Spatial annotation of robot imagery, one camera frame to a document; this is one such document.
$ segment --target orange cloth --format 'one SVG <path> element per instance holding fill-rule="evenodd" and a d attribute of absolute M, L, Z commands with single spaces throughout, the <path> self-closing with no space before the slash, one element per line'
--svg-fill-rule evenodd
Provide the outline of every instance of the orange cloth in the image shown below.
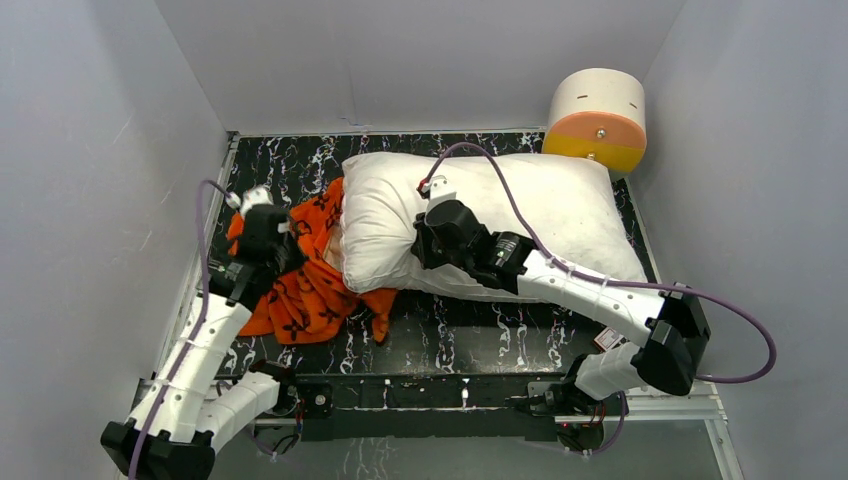
<path fill-rule="evenodd" d="M 306 263 L 274 282 L 274 287 L 259 301 L 239 335 L 273 332 L 277 341 L 286 345 L 323 342 L 336 336 L 344 319 L 353 313 L 361 299 L 375 314 L 374 340 L 381 342 L 386 337 L 389 311 L 397 290 L 380 289 L 356 295 L 345 287 L 342 274 L 323 259 L 330 230 L 341 217 L 342 195 L 342 179 L 339 178 L 330 184 L 326 193 L 291 211 L 297 245 L 306 255 Z M 244 220 L 236 213 L 227 238 L 234 239 L 243 229 Z M 235 242 L 230 254 L 235 254 L 237 248 L 238 242 Z"/>

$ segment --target white wall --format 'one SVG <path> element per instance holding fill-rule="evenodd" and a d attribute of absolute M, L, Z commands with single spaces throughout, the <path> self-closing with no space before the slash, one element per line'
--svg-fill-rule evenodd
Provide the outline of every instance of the white wall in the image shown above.
<path fill-rule="evenodd" d="M 100 432 L 153 369 L 225 140 L 152 0 L 3 2 L 3 478 L 113 478 Z"/>
<path fill-rule="evenodd" d="M 737 300 L 777 341 L 774 372 L 721 388 L 750 479 L 848 469 L 848 4 L 689 0 L 645 81 L 632 176 L 659 269 Z M 718 309 L 705 370 L 758 368 Z"/>
<path fill-rule="evenodd" d="M 643 78 L 683 0 L 157 3 L 228 130 L 314 133 L 544 125 L 574 71 Z"/>

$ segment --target pillow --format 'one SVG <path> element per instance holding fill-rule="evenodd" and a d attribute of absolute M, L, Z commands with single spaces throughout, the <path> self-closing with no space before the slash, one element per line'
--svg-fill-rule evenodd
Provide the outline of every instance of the pillow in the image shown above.
<path fill-rule="evenodd" d="M 496 160 L 521 213 L 552 252 L 613 278 L 645 280 L 603 165 L 543 154 L 504 155 Z M 479 301 L 536 300 L 485 288 L 452 265 L 424 270 L 412 255 L 412 222 L 427 207 L 415 189 L 433 162 L 434 158 L 415 155 L 369 153 L 342 163 L 340 262 L 345 285 L 356 293 L 398 288 Z M 447 178 L 456 188 L 457 200 L 489 231 L 529 236 L 484 157 L 449 158 L 436 175 Z"/>

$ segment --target cylindrical container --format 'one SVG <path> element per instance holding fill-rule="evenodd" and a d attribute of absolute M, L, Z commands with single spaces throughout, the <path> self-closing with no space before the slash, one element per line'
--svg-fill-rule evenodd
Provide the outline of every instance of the cylindrical container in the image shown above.
<path fill-rule="evenodd" d="M 593 158 L 619 175 L 645 153 L 645 91 L 632 76 L 606 68 L 570 75 L 554 93 L 542 153 Z"/>

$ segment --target black marble surface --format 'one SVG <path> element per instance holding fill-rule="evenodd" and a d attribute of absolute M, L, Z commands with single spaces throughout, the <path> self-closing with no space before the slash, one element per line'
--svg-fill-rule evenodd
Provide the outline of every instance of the black marble surface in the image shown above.
<path fill-rule="evenodd" d="M 264 184 L 276 203 L 293 206 L 321 193 L 342 175 L 341 162 L 360 153 L 436 157 L 460 141 L 482 145 L 495 155 L 538 153 L 542 138 L 539 132 L 245 138 L 239 143 L 228 189 L 241 195 Z M 624 181 L 616 182 L 614 191 L 628 239 L 653 280 Z M 224 207 L 218 217 L 212 258 L 226 255 L 224 234 L 231 215 Z M 302 374 L 565 372 L 577 355 L 598 351 L 592 340 L 603 329 L 552 305 L 469 302 L 414 291 L 398 295 L 383 344 L 373 341 L 370 324 L 371 313 L 362 308 L 326 343 L 283 346 L 273 335 L 240 337 L 219 374 L 241 375 L 262 358 L 290 365 Z"/>

